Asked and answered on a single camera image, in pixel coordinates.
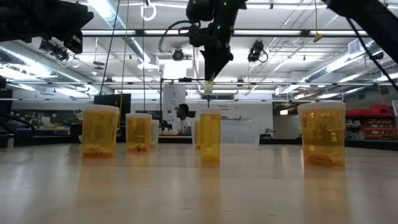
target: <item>table surface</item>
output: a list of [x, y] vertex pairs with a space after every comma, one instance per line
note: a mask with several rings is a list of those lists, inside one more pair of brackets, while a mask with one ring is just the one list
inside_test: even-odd
[[398, 152], [346, 148], [346, 170], [304, 168], [301, 146], [188, 144], [82, 159], [78, 144], [0, 152], [1, 223], [397, 223]]

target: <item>man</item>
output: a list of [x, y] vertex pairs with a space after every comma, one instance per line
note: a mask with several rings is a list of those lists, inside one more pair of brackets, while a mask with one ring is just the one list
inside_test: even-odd
[[178, 127], [178, 135], [191, 135], [191, 118], [187, 117], [189, 107], [185, 103], [177, 108], [177, 117], [181, 119]]

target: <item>white shirt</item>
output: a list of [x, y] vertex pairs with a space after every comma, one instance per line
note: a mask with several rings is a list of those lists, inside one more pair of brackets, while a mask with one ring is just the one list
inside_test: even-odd
[[191, 127], [191, 122], [192, 119], [189, 117], [186, 117], [184, 120], [180, 120], [180, 126], [178, 127], [178, 130], [185, 133], [188, 127]]

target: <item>ceiling light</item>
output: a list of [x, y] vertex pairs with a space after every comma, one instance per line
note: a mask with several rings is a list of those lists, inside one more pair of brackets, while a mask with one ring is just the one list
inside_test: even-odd
[[301, 98], [304, 98], [304, 97], [305, 97], [304, 94], [300, 94], [300, 95], [295, 96], [294, 98], [295, 98], [296, 100], [298, 100], [298, 99], [301, 99]]
[[318, 96], [318, 98], [327, 99], [327, 98], [331, 98], [331, 97], [334, 97], [334, 96], [337, 96], [337, 95], [338, 95], [338, 93], [327, 93], [327, 94]]
[[18, 64], [11, 64], [13, 67], [19, 68], [19, 71], [23, 71], [25, 70], [26, 72], [29, 72], [31, 74], [34, 74], [35, 77], [37, 78], [51, 78], [51, 77], [55, 77], [54, 75], [51, 75], [50, 71], [46, 68], [44, 68], [43, 66], [39, 65], [39, 64], [33, 64], [31, 66], [29, 65], [18, 65]]
[[[126, 35], [126, 30], [82, 30], [83, 35]], [[135, 30], [127, 30], [127, 35], [135, 35]]]
[[300, 35], [300, 30], [236, 30], [235, 35]]
[[341, 83], [341, 82], [348, 82], [348, 81], [351, 81], [351, 80], [353, 80], [353, 79], [355, 79], [355, 78], [358, 78], [358, 77], [360, 77], [360, 76], [361, 76], [360, 74], [350, 75], [350, 76], [348, 76], [348, 77], [346, 77], [346, 78], [340, 80], [339, 82], [340, 82], [340, 83]]
[[164, 65], [163, 78], [184, 78], [187, 67], [181, 62], [170, 62]]
[[[148, 35], [163, 35], [166, 30], [144, 30], [145, 34]], [[181, 34], [188, 33], [188, 30], [181, 30]], [[166, 35], [178, 35], [178, 30], [169, 30]]]
[[280, 115], [288, 115], [289, 111], [288, 110], [282, 110], [279, 113], [280, 113]]
[[115, 82], [121, 82], [122, 79], [123, 79], [124, 82], [142, 82], [142, 80], [140, 80], [137, 77], [124, 77], [124, 78], [123, 77], [112, 77], [112, 79]]
[[[317, 32], [315, 30], [310, 31], [310, 35], [315, 35]], [[359, 30], [360, 35], [368, 35], [366, 31]], [[353, 30], [318, 30], [320, 35], [356, 35]]]
[[[390, 78], [392, 78], [392, 79], [398, 78], [398, 73], [390, 74]], [[385, 75], [383, 75], [380, 78], [374, 79], [373, 82], [379, 83], [379, 82], [384, 82], [387, 80], [388, 80], [388, 78]]]
[[109, 18], [112, 15], [116, 14], [116, 12], [113, 11], [113, 8], [110, 7], [109, 3], [107, 0], [87, 0], [88, 3], [93, 6], [95, 11], [98, 12], [102, 17]]
[[141, 63], [141, 64], [137, 65], [137, 67], [140, 70], [146, 69], [146, 70], [151, 70], [151, 71], [154, 71], [154, 72], [159, 71], [159, 67], [158, 66], [153, 65], [151, 63], [147, 63], [147, 62]]
[[335, 71], [335, 70], [337, 70], [339, 68], [342, 68], [342, 67], [354, 62], [354, 60], [348, 60], [348, 59], [349, 59], [349, 55], [344, 55], [341, 58], [339, 58], [339, 59], [335, 60], [334, 62], [330, 63], [327, 66], [326, 69], [329, 72], [333, 72], [333, 71]]
[[4, 78], [13, 80], [39, 80], [32, 75], [26, 75], [7, 67], [3, 67], [3, 69], [0, 69], [0, 75]]
[[25, 85], [25, 84], [18, 84], [18, 85], [8, 84], [8, 85], [9, 85], [9, 86], [16, 87], [16, 88], [21, 88], [21, 89], [24, 89], [24, 90], [36, 91], [34, 88], [32, 88], [32, 87], [30, 87], [30, 86], [27, 86], [27, 85]]
[[289, 87], [287, 87], [282, 93], [290, 93], [291, 91], [297, 89], [298, 87], [305, 87], [308, 88], [310, 87], [310, 85], [290, 85]]
[[70, 90], [67, 88], [57, 88], [55, 89], [57, 92], [67, 95], [67, 96], [72, 96], [72, 97], [77, 97], [77, 98], [87, 98], [88, 96], [84, 93], [80, 93], [75, 90]]
[[353, 92], [356, 92], [356, 91], [358, 91], [358, 90], [360, 90], [360, 89], [363, 89], [364, 87], [359, 87], [359, 88], [355, 88], [355, 89], [353, 89], [353, 90], [348, 90], [347, 92], [345, 92], [346, 94], [348, 94], [348, 93], [353, 93]]
[[[248, 9], [269, 9], [270, 4], [247, 4]], [[288, 4], [275, 4], [274, 9], [288, 9], [288, 10], [314, 10], [315, 5], [312, 6], [293, 6]], [[317, 5], [317, 9], [326, 9], [326, 4]]]

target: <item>hanging wire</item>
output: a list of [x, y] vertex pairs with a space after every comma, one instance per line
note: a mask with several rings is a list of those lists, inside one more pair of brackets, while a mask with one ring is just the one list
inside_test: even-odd
[[[127, 30], [129, 28], [129, 13], [130, 13], [130, 7], [127, 7], [127, 21], [126, 21], [126, 34], [124, 36], [124, 39], [127, 40]], [[120, 93], [120, 112], [119, 112], [119, 121], [118, 121], [118, 128], [120, 128], [120, 119], [122, 116], [122, 106], [123, 106], [123, 84], [124, 84], [124, 69], [126, 66], [126, 49], [127, 49], [127, 41], [124, 41], [124, 55], [123, 55], [123, 69], [122, 69], [122, 87], [121, 87], [121, 93]]]
[[395, 83], [395, 81], [390, 77], [390, 75], [386, 72], [386, 70], [380, 65], [380, 63], [374, 58], [373, 54], [370, 52], [370, 50], [368, 49], [368, 47], [366, 46], [365, 42], [363, 41], [361, 35], [359, 34], [357, 28], [354, 26], [353, 22], [351, 21], [350, 18], [346, 18], [348, 24], [351, 26], [351, 28], [354, 30], [359, 42], [361, 43], [363, 49], [365, 50], [365, 52], [367, 53], [367, 55], [369, 56], [369, 58], [373, 61], [373, 63], [377, 66], [377, 68], [381, 71], [381, 73], [387, 77], [388, 81], [391, 83], [392, 87], [396, 90], [396, 92], [398, 92], [398, 86]]
[[[145, 7], [143, 8], [143, 9], [141, 9], [142, 10], [142, 15], [143, 15], [143, 17], [142, 17], [142, 29], [143, 30], [145, 30], [145, 19], [144, 19], [144, 17], [145, 17]], [[145, 43], [144, 43], [144, 39], [145, 39], [145, 37], [143, 37], [142, 38], [142, 51], [143, 52], [145, 52]], [[146, 88], [145, 88], [145, 59], [143, 59], [143, 61], [142, 61], [142, 82], [143, 82], [143, 85], [144, 85], [144, 111], [146, 110], [145, 109], [145, 104], [146, 104]]]
[[118, 8], [116, 9], [116, 15], [115, 15], [115, 17], [114, 17], [114, 23], [113, 23], [113, 29], [112, 29], [111, 43], [109, 44], [108, 54], [107, 54], [107, 56], [106, 56], [106, 63], [105, 63], [105, 69], [104, 69], [104, 76], [102, 77], [101, 90], [99, 91], [99, 95], [100, 95], [100, 96], [101, 96], [101, 94], [102, 94], [102, 89], [103, 89], [103, 87], [104, 87], [106, 69], [108, 68], [109, 55], [111, 54], [112, 42], [113, 42], [113, 37], [114, 37], [114, 30], [116, 29], [116, 22], [118, 21], [119, 7], [120, 7], [120, 0], [118, 1]]
[[317, 35], [318, 34], [318, 6], [317, 6], [317, 0], [314, 0], [314, 5], [315, 5], [315, 32]]

